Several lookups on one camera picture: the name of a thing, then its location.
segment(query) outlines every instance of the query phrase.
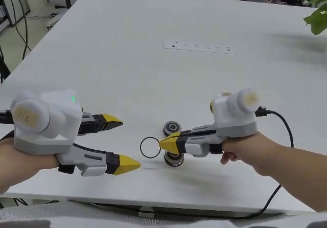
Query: human hand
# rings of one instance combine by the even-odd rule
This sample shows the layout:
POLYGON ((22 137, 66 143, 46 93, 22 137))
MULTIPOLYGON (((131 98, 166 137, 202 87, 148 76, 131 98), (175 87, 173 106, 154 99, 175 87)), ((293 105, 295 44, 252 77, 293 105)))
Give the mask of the human hand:
POLYGON ((225 165, 229 161, 241 160, 253 166, 258 174, 266 175, 265 170, 279 147, 279 144, 259 132, 244 138, 227 139, 223 143, 224 153, 220 162, 225 165))
POLYGON ((33 177, 39 170, 58 167, 54 155, 29 155, 13 148, 14 139, 0 141, 0 193, 33 177))

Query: floor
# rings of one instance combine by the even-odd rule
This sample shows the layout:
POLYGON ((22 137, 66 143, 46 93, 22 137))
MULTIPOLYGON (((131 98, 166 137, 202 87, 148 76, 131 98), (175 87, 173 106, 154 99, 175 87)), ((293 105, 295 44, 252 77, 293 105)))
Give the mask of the floor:
MULTIPOLYGON (((49 18, 28 18, 28 44, 33 49, 40 40, 47 34, 46 22, 49 18)), ((25 37, 25 24, 21 21, 18 30, 25 37)), ((17 34, 15 28, 6 28, 0 33, 0 45, 4 52, 5 62, 10 71, 13 71, 21 62, 25 43, 17 34)), ((28 204, 42 204, 48 200, 25 200, 28 204)), ((4 207, 13 207, 15 202, 12 198, 0 198, 0 202, 4 207)))

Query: electrical outlet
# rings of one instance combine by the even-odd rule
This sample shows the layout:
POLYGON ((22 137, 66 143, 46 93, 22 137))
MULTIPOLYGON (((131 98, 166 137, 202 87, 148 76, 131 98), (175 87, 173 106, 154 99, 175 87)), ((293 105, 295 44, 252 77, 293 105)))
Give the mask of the electrical outlet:
POLYGON ((165 41, 163 47, 166 49, 176 50, 236 54, 235 50, 227 45, 202 44, 198 42, 165 41))

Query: table surface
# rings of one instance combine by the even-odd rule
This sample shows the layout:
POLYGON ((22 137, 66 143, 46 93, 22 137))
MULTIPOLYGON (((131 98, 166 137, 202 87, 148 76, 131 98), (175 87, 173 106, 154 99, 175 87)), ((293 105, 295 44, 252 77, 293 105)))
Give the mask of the table surface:
MULTIPOLYGON (((124 125, 78 137, 77 143, 128 155, 140 169, 120 176, 81 177, 44 170, 6 196, 254 212, 277 183, 241 162, 185 157, 179 168, 163 155, 143 158, 140 141, 163 138, 165 122, 184 130, 210 124, 216 93, 255 88, 262 105, 285 116, 295 147, 327 154, 325 36, 303 17, 313 10, 229 0, 79 0, 0 86, 0 108, 16 92, 74 88, 84 110, 110 113, 124 125), (236 55, 164 49, 164 41, 230 45, 236 55)), ((1 125, 0 135, 12 126, 1 125)), ((259 130, 289 145, 274 116, 259 130)), ((154 154, 155 142, 145 151, 154 154)), ((311 211, 281 190, 269 212, 311 211)))

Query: metal bearing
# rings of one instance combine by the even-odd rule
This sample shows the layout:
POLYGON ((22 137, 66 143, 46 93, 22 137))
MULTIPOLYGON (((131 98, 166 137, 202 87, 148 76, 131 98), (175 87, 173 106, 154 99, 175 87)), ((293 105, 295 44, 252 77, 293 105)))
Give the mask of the metal bearing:
POLYGON ((182 127, 178 122, 170 121, 163 126, 163 132, 166 136, 169 136, 173 133, 179 132, 182 127))
POLYGON ((178 167, 184 162, 184 154, 173 154, 166 151, 164 158, 165 162, 171 167, 178 167))

